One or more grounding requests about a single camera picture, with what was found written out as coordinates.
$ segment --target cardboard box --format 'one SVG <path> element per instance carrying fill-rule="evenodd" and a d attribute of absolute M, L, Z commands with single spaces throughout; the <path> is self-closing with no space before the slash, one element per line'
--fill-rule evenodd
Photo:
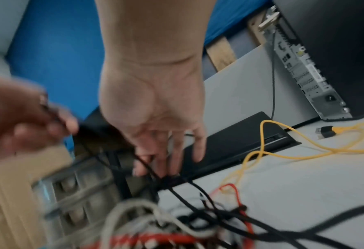
<path fill-rule="evenodd" d="M 64 146 L 0 161 L 0 249 L 37 249 L 46 244 L 31 185 L 71 161 Z"/>

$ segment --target red cable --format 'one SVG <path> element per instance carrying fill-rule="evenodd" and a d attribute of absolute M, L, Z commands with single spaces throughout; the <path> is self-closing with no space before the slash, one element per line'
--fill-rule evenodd
<path fill-rule="evenodd" d="M 183 235 L 183 234 L 141 234 L 139 236 L 113 236 L 110 241 L 110 247 L 114 247 L 116 244 L 120 245 L 129 245 L 134 246 L 138 241 L 141 243 L 145 243 L 148 240 L 156 240 L 159 244 L 169 243 L 170 241 L 176 244 L 193 244 L 198 239 L 190 236 L 190 235 Z M 98 249 L 100 247 L 100 242 L 89 246 L 80 247 L 80 249 Z"/>
<path fill-rule="evenodd" d="M 238 206 L 242 206 L 242 203 L 241 203 L 241 199 L 239 197 L 239 191 L 237 189 L 237 187 L 232 184 L 232 183 L 228 183 L 228 184 L 225 184 L 221 187 L 219 187 L 218 189 L 214 190 L 210 195 L 213 195 L 215 194 L 216 192 L 218 192 L 219 190 L 221 190 L 222 188 L 224 187 L 232 187 L 235 191 L 235 198 L 237 199 L 237 203 L 238 203 Z M 240 211 L 240 213 L 244 216 L 248 216 L 244 211 Z M 253 230 L 253 226 L 252 224 L 250 224 L 249 222 L 244 222 L 245 225 L 246 225 L 246 229 L 248 230 L 248 232 L 250 233 L 254 233 L 254 230 Z M 253 240 L 250 240 L 250 239 L 245 239 L 245 245 L 244 245 L 244 249 L 252 249 L 254 247 L 254 242 Z"/>

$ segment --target blue wall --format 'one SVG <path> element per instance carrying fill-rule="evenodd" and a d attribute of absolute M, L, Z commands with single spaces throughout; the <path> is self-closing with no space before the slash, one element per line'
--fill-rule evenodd
<path fill-rule="evenodd" d="M 208 43 L 267 0 L 218 0 Z M 50 100 L 85 118 L 98 105 L 103 61 L 94 0 L 31 0 L 7 55 L 11 73 L 43 85 Z"/>

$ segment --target white label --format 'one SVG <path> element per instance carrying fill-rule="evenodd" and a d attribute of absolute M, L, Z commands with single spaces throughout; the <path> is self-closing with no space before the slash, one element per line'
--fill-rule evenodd
<path fill-rule="evenodd" d="M 312 63 L 306 65 L 306 68 L 308 69 L 308 71 L 310 72 L 310 74 L 312 74 L 313 78 L 317 82 L 323 82 L 324 81 L 323 77 L 319 74 L 319 72 L 317 71 L 316 67 Z"/>

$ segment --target black cable connector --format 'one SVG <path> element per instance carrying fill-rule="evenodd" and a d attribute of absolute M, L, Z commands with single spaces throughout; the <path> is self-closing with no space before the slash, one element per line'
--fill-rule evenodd
<path fill-rule="evenodd" d="M 336 132 L 332 130 L 332 126 L 323 126 L 316 129 L 316 134 L 319 139 L 323 139 L 335 136 Z"/>

